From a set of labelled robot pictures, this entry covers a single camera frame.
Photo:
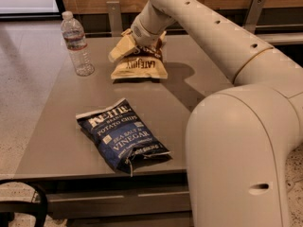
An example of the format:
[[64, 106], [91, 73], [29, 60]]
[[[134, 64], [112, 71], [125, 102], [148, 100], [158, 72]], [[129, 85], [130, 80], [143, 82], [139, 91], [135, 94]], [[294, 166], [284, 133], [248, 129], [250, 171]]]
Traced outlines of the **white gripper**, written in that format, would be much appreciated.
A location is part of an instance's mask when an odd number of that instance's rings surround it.
[[166, 28], [174, 23], [173, 18], [148, 2], [135, 17], [131, 25], [132, 34], [124, 35], [109, 53], [109, 61], [116, 62], [134, 53], [136, 44], [142, 46], [155, 44], [156, 48], [161, 48], [167, 34]]

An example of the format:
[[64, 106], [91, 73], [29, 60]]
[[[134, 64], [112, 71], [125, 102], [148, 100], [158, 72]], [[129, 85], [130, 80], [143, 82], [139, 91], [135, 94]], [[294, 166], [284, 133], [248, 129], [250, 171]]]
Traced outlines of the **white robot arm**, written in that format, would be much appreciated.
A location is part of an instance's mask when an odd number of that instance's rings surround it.
[[289, 153], [303, 142], [303, 69], [197, 0], [149, 0], [110, 52], [118, 61], [178, 22], [231, 82], [186, 131], [195, 227], [289, 227]]

